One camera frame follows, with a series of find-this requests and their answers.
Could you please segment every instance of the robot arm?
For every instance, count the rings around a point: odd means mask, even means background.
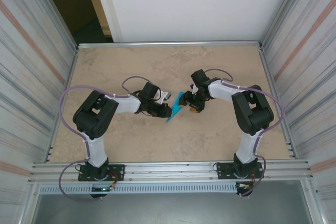
[[[97,180],[107,174],[108,158],[104,150],[103,135],[115,114],[146,112],[151,116],[168,118],[172,109],[165,103],[170,98],[169,92],[147,82],[140,91],[128,96],[107,96],[93,91],[74,114],[72,120],[77,129],[86,138],[90,159],[86,169]]]
[[[251,173],[258,158],[254,154],[259,133],[273,121],[273,112],[263,94],[230,88],[222,85],[220,78],[210,79],[201,69],[191,75],[192,91],[181,96],[179,105],[190,105],[190,111],[200,113],[205,109],[205,102],[211,99],[222,99],[233,104],[237,123],[242,130],[240,146],[234,155],[234,167],[237,177],[246,177]]]

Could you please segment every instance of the blue cloth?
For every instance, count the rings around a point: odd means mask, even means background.
[[[173,108],[172,108],[172,110],[173,110],[172,116],[167,119],[166,123],[169,122],[170,119],[173,118],[178,113],[178,111],[180,111],[180,109],[182,108],[182,107],[179,106],[179,99],[183,94],[184,94],[184,92],[180,92],[177,99],[175,100],[175,103],[174,103]]]

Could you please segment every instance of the beige table surface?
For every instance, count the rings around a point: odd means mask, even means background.
[[[121,82],[140,75],[170,91],[172,106],[179,92],[189,89],[190,75],[201,68],[225,69],[233,75],[234,84],[258,84],[270,92],[255,46],[81,49],[71,86],[86,84],[125,94]],[[224,74],[209,72],[208,76],[224,77]],[[135,91],[144,84],[143,80],[132,79],[126,86]],[[75,127],[73,114],[90,92],[78,89],[68,94],[64,117],[71,126]],[[271,106],[276,114],[274,104]],[[240,134],[233,106],[215,99],[206,103],[202,113],[184,108],[169,123],[143,114],[117,114],[105,134],[105,149],[111,162],[231,160],[239,147]],[[264,135],[259,154],[266,159],[289,158],[280,126]],[[60,125],[51,162],[72,162],[85,157],[82,140]]]

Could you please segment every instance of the corrugated metal wall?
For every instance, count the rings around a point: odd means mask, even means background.
[[[293,142],[336,221],[336,0],[294,0],[265,44]]]
[[[0,223],[11,223],[32,163],[44,161],[76,48],[48,0],[0,0],[0,11]]]

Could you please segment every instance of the ventilation grille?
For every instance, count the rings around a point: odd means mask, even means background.
[[[63,190],[67,194],[101,194],[92,191],[92,185],[64,185]],[[164,193],[236,193],[235,182],[214,183],[155,183],[155,184],[116,184],[110,194],[164,194]],[[61,194],[58,185],[43,185],[40,194]]]

